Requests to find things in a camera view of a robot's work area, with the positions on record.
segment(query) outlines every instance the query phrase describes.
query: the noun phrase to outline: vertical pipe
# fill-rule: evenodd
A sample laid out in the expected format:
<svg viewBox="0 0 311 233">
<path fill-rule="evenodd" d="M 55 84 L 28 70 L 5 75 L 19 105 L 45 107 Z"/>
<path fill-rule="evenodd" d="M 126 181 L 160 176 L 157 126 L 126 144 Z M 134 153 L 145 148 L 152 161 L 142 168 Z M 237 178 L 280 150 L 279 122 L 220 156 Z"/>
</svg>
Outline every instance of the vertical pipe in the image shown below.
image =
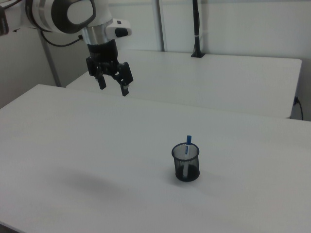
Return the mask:
<svg viewBox="0 0 311 233">
<path fill-rule="evenodd" d="M 191 57 L 203 57 L 204 53 L 201 53 L 200 50 L 200 16 L 198 8 L 198 0 L 192 0 L 193 4 L 193 23 L 194 23 L 194 46 L 195 51 Z"/>
</svg>

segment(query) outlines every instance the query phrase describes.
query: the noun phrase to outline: pen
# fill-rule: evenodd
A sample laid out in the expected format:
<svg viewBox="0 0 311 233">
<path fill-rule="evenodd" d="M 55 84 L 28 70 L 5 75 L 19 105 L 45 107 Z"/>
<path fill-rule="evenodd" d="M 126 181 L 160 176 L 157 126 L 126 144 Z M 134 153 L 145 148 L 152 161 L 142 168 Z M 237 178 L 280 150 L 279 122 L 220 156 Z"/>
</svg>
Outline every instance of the pen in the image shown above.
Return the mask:
<svg viewBox="0 0 311 233">
<path fill-rule="evenodd" d="M 186 151 L 185 151 L 185 158 L 188 159 L 190 153 L 190 145 L 191 145 L 191 136 L 187 136 L 186 142 Z M 183 178 L 188 177 L 188 168 L 189 168 L 189 161 L 184 162 L 184 171 L 183 171 Z"/>
</svg>

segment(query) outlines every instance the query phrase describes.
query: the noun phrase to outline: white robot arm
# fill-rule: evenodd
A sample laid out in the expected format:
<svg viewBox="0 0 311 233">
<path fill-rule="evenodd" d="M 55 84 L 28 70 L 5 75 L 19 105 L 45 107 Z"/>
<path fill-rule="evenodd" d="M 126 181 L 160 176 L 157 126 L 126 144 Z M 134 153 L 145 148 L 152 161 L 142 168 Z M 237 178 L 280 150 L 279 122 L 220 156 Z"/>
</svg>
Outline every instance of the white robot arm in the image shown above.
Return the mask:
<svg viewBox="0 0 311 233">
<path fill-rule="evenodd" d="M 82 32 L 90 57 L 86 59 L 91 76 L 106 87 L 103 75 L 112 76 L 128 94 L 133 81 L 128 63 L 118 62 L 115 39 L 132 34 L 127 20 L 114 19 L 108 0 L 11 0 L 0 7 L 0 35 L 20 27 L 44 32 Z"/>
</svg>

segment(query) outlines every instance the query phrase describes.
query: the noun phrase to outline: white wall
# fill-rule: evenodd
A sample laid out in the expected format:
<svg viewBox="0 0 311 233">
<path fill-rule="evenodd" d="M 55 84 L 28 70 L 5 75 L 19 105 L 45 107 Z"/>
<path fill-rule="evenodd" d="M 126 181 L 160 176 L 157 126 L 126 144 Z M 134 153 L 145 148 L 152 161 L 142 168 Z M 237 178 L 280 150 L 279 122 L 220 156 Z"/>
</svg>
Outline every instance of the white wall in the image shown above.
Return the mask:
<svg viewBox="0 0 311 233">
<path fill-rule="evenodd" d="M 311 120 L 311 2 L 235 1 L 239 0 L 200 4 L 203 51 L 302 59 L 297 95 L 305 119 Z M 167 51 L 192 52 L 192 1 L 162 0 L 162 3 Z M 293 117 L 300 118 L 297 106 Z"/>
<path fill-rule="evenodd" d="M 109 9 L 113 18 L 130 21 L 133 30 L 130 37 L 116 40 L 118 49 L 158 50 L 151 0 L 111 0 L 110 2 Z M 71 42 L 77 38 L 77 35 L 46 33 L 46 37 L 56 44 Z M 89 53 L 84 42 L 65 48 L 49 45 L 49 48 L 62 86 L 67 86 L 87 72 L 86 58 Z"/>
<path fill-rule="evenodd" d="M 37 30 L 0 37 L 0 108 L 37 84 L 55 85 Z"/>
</svg>

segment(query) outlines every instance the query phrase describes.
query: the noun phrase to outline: pen holder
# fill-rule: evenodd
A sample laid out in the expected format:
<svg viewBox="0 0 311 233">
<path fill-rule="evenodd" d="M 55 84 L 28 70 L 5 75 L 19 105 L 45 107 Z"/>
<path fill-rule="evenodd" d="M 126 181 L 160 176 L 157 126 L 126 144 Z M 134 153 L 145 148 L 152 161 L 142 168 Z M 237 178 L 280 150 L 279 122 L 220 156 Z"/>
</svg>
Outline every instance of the pen holder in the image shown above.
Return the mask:
<svg viewBox="0 0 311 233">
<path fill-rule="evenodd" d="M 199 169 L 199 148 L 192 144 L 190 145 L 190 152 L 185 154 L 186 143 L 176 145 L 172 150 L 172 156 L 175 163 L 176 177 L 184 182 L 196 180 L 200 175 Z"/>
</svg>

